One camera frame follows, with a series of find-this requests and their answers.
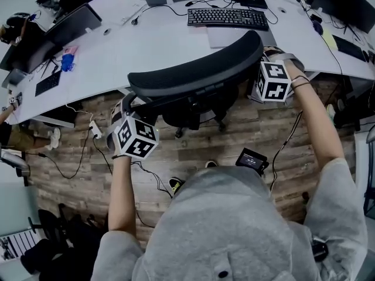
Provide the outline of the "black clip-on device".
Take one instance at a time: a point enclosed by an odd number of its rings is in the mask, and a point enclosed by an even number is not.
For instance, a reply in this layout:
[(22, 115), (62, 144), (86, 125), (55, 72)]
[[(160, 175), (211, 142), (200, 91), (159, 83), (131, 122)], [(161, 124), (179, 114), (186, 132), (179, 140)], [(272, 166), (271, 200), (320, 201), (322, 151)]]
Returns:
[(322, 262), (329, 254), (327, 244), (318, 237), (312, 238), (311, 247), (315, 262)]

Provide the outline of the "black mesh office chair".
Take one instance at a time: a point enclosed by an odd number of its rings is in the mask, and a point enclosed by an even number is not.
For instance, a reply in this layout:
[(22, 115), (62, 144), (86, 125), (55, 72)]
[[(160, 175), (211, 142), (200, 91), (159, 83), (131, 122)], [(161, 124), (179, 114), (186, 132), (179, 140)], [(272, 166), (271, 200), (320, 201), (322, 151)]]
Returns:
[(156, 71), (129, 73), (131, 93), (123, 111), (153, 125), (158, 116), (175, 127), (177, 138), (184, 129), (198, 130), (215, 120), (219, 131), (227, 111), (238, 97), (238, 87), (256, 79), (263, 56), (263, 42), (251, 30), (233, 44), (208, 56)]

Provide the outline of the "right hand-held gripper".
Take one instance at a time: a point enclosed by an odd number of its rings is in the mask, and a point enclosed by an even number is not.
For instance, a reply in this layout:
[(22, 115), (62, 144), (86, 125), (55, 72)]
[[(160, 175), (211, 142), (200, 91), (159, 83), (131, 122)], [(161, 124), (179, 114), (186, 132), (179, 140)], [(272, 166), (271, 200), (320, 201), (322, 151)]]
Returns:
[(292, 78), (286, 61), (304, 71), (304, 65), (291, 53), (264, 53), (253, 87), (248, 86), (248, 98), (257, 102), (285, 102), (291, 90)]

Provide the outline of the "large black keyboard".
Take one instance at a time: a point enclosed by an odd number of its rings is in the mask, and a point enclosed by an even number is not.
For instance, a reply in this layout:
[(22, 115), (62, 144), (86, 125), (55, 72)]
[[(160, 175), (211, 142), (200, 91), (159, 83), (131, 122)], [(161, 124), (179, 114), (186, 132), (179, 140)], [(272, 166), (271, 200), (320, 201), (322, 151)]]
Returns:
[(269, 30), (269, 25), (263, 12), (234, 8), (189, 9), (187, 12), (187, 25)]

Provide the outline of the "flat black keyboard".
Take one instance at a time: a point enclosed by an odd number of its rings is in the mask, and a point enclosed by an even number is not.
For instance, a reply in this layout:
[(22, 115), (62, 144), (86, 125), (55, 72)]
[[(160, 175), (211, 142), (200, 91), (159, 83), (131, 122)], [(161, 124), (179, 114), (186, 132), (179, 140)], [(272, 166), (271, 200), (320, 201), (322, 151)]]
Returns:
[(354, 58), (357, 58), (361, 61), (367, 61), (365, 55), (363, 54), (363, 51), (360, 47), (356, 46), (353, 43), (350, 43), (349, 41), (342, 39), (340, 37), (337, 37), (333, 35), (333, 39), (337, 45), (338, 51), (350, 55)]

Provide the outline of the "person's grey hoodie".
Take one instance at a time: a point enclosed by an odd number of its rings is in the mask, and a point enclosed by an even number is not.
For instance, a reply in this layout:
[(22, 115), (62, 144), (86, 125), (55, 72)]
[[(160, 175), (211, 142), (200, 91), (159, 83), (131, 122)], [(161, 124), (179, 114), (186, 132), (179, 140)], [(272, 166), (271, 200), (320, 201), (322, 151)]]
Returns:
[[(315, 262), (313, 237), (329, 254)], [(142, 249), (122, 231), (101, 239), (92, 281), (351, 281), (367, 254), (361, 199), (347, 162), (321, 171), (303, 224), (277, 211), (268, 187), (247, 167), (192, 176)]]

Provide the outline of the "person's left black shoe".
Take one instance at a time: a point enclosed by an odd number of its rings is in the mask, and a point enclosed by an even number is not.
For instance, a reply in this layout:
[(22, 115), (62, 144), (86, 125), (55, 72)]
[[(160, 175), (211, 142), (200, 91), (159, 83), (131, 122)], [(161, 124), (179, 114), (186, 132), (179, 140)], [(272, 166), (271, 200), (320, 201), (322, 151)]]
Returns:
[(185, 184), (185, 181), (184, 180), (181, 180), (177, 177), (171, 177), (169, 179), (169, 186), (172, 190), (172, 193), (175, 195), (180, 189), (181, 187)]

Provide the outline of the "person's right forearm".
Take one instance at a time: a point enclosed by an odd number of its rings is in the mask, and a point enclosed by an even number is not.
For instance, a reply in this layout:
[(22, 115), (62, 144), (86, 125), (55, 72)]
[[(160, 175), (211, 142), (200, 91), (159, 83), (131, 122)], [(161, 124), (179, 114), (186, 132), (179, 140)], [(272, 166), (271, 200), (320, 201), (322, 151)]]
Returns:
[[(292, 79), (305, 75), (291, 61), (286, 61), (285, 66)], [(337, 130), (311, 83), (298, 87), (294, 95), (301, 106), (319, 168), (323, 169), (337, 158), (343, 159), (345, 155)]]

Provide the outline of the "person's left forearm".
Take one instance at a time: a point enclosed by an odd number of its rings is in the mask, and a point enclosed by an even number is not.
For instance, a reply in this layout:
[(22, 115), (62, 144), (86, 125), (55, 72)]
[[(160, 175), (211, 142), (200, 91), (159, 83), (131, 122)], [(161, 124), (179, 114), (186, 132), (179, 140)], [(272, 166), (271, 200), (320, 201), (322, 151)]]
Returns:
[(108, 210), (108, 229), (136, 237), (136, 208), (131, 180), (131, 158), (115, 158)]

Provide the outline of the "small black keyboard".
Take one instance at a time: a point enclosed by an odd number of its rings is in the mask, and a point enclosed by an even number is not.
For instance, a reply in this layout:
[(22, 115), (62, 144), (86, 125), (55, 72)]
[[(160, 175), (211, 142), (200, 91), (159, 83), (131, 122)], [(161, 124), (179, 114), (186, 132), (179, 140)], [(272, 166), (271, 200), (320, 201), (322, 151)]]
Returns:
[(44, 80), (37, 83), (35, 88), (35, 96), (39, 96), (46, 91), (51, 90), (54, 87), (57, 87), (60, 82), (60, 76), (62, 71), (57, 71), (53, 73), (51, 76), (45, 78)]

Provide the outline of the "yellow note pad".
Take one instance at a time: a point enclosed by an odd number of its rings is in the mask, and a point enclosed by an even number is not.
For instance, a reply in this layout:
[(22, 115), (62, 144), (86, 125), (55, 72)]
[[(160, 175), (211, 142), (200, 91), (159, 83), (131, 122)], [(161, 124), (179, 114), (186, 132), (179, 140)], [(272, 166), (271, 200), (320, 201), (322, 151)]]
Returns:
[(328, 31), (327, 29), (323, 28), (323, 34), (322, 37), (326, 44), (331, 48), (331, 49), (338, 49), (338, 46), (336, 44), (336, 41), (333, 37), (333, 35)]

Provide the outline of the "person's left hand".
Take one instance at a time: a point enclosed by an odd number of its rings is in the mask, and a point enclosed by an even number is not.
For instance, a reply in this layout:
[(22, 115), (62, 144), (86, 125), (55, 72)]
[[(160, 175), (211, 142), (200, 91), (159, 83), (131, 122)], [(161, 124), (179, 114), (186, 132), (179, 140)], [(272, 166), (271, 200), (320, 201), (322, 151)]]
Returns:
[(120, 100), (111, 112), (111, 126), (121, 126), (124, 121), (124, 112), (122, 109), (122, 100)]

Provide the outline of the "white black striped panel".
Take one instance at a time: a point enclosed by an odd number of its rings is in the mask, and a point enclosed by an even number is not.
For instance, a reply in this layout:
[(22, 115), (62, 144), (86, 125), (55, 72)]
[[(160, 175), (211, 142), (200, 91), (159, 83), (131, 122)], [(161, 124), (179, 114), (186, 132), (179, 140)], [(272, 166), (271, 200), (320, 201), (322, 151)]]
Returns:
[(41, 237), (31, 229), (0, 237), (0, 262), (18, 259), (33, 248)]

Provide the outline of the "white curved desk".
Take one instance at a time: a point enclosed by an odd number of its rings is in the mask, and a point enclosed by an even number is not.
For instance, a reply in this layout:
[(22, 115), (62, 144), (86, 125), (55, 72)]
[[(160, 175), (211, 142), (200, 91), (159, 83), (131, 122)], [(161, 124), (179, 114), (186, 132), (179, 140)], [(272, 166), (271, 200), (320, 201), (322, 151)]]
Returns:
[[(267, 0), (270, 29), (282, 50), (294, 54), (311, 77), (319, 73), (344, 74), (375, 80), (375, 66), (336, 50), (329, 50), (311, 21), (293, 0)], [(29, 119), (45, 121), (45, 113), (94, 95), (129, 86), (131, 72), (176, 66), (211, 53), (207, 29), (189, 27), (185, 4), (147, 9), (144, 0), (94, 0), (91, 7), (101, 26), (76, 40), (75, 68), (63, 73), (60, 84), (35, 96), (36, 84), (51, 71), (45, 67), (14, 90), (23, 96), (10, 124)]]

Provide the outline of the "black display device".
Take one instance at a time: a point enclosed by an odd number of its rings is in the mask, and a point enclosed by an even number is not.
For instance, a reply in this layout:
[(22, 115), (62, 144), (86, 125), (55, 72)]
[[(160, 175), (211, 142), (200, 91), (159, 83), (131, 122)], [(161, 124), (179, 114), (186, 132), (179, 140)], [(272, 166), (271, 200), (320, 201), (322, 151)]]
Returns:
[(236, 160), (236, 166), (248, 167), (255, 170), (259, 176), (264, 174), (264, 170), (268, 167), (267, 157), (255, 151), (244, 148)]

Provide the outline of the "white wristband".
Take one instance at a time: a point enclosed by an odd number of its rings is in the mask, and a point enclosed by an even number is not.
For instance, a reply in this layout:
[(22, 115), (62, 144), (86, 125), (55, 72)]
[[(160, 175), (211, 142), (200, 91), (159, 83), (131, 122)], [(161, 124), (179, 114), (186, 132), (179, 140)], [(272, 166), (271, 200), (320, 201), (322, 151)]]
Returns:
[(299, 77), (299, 78), (296, 78), (292, 81), (291, 87), (294, 90), (295, 88), (297, 88), (301, 84), (306, 84), (306, 83), (309, 84), (309, 80), (307, 80), (306, 78)]

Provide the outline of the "blue object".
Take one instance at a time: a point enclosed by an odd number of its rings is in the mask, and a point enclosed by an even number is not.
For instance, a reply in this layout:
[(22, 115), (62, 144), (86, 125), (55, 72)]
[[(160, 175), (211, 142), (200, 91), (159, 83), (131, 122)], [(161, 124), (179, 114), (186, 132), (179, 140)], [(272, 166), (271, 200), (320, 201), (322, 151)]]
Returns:
[(74, 69), (74, 54), (62, 55), (61, 70), (64, 72), (72, 71)]

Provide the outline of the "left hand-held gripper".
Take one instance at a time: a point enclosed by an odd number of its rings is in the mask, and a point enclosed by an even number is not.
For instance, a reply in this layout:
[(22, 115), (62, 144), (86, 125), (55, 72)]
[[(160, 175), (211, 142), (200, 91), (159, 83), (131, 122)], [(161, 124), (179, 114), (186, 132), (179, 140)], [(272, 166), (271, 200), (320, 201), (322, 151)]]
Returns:
[(131, 107), (136, 98), (134, 93), (127, 94), (122, 99), (124, 121), (115, 128), (110, 125), (107, 129), (107, 147), (114, 155), (126, 155), (138, 160), (146, 159), (159, 144), (159, 131), (154, 123), (147, 123)]

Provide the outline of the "person's right hand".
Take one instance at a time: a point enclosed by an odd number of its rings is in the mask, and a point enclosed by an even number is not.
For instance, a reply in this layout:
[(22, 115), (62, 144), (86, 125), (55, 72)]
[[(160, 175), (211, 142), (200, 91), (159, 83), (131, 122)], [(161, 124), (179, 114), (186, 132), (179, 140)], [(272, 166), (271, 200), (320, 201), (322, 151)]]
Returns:
[(276, 46), (264, 46), (264, 55), (271, 59), (275, 55), (284, 54), (285, 52)]

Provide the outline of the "white power strip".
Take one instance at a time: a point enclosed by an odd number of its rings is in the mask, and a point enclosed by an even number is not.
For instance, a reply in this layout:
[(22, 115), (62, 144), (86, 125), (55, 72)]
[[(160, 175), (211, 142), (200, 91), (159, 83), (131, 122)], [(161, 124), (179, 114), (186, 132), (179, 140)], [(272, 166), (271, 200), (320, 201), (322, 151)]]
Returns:
[(93, 133), (93, 138), (100, 139), (103, 136), (103, 133), (94, 120), (90, 121), (89, 130)]

